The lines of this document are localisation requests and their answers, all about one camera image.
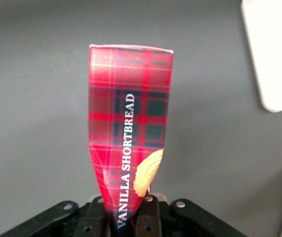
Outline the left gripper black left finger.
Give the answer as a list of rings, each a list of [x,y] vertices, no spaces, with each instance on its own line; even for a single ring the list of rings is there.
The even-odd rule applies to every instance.
[[[1,237],[109,237],[101,196],[84,206],[62,201],[0,235]]]

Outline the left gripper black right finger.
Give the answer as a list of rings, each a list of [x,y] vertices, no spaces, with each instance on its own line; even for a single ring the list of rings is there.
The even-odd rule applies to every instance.
[[[147,195],[134,228],[135,237],[244,237],[245,234],[196,205],[180,198],[171,204]]]

